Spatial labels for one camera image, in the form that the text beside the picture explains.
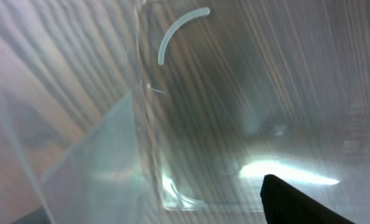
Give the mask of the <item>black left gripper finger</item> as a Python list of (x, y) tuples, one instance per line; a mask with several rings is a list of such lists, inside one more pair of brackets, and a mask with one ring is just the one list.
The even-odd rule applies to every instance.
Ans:
[(268, 224), (353, 224), (272, 174), (264, 176), (260, 197)]

